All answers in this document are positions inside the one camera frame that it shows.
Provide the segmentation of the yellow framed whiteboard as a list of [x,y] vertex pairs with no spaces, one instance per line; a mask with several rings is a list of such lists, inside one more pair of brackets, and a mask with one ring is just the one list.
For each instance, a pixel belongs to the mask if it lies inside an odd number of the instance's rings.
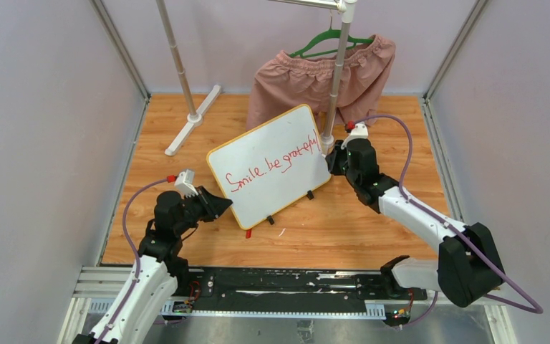
[[210,150],[206,161],[243,230],[270,219],[331,178],[306,104]]

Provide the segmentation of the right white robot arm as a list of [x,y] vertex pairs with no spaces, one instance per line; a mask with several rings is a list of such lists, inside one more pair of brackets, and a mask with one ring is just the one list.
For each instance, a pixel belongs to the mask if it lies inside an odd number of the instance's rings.
[[367,139],[337,140],[326,162],[332,175],[346,178],[363,205],[402,224],[438,255],[436,260],[399,256],[383,265],[384,296],[395,300],[418,288],[442,292],[454,305],[467,307],[503,284],[504,269],[489,228],[443,216],[412,197],[380,172]]

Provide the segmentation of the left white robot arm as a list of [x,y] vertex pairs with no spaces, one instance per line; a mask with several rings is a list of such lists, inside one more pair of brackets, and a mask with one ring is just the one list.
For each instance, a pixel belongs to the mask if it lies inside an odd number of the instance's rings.
[[220,218],[233,204],[202,186],[196,190],[192,196],[177,191],[157,196],[122,289],[99,322],[87,334],[76,335],[74,343],[142,343],[166,300],[190,289],[188,260],[179,255],[183,235]]

